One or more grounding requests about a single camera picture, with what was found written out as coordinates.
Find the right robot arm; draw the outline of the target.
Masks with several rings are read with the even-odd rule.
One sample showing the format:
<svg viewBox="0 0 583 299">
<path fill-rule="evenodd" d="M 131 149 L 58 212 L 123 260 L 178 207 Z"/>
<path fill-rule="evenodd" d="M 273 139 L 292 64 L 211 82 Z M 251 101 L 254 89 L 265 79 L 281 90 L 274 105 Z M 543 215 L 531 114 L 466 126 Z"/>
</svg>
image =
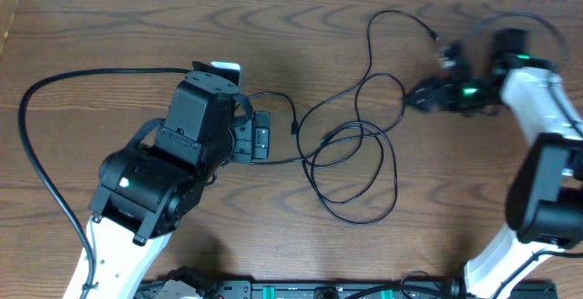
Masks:
<svg viewBox="0 0 583 299">
<path fill-rule="evenodd" d="M 582 192 L 566 177 L 582 178 L 582 119 L 549 60 L 527 52 L 527 32 L 504 28 L 493 34 L 489 70 L 473 77 L 464 46 L 443 49 L 444 77 L 420 81 L 404 103 L 473 116 L 487 107 L 508 108 L 529 151 L 505 204 L 505 224 L 487 247 L 464 265 L 455 295 L 507 298 L 517 284 L 550 257 L 578 258 L 582 241 Z"/>
</svg>

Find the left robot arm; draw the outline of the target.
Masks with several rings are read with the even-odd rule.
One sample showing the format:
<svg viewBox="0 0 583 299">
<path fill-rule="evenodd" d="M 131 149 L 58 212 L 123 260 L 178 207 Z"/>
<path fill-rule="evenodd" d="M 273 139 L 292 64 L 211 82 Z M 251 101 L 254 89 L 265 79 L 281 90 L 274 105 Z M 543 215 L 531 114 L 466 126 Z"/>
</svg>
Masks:
<svg viewBox="0 0 583 299">
<path fill-rule="evenodd" d="M 224 163 L 269 155 L 271 116 L 242 92 L 240 65 L 197 62 L 168 115 L 144 124 L 102 162 L 87 238 L 67 298 L 130 298 L 181 219 Z"/>
</svg>

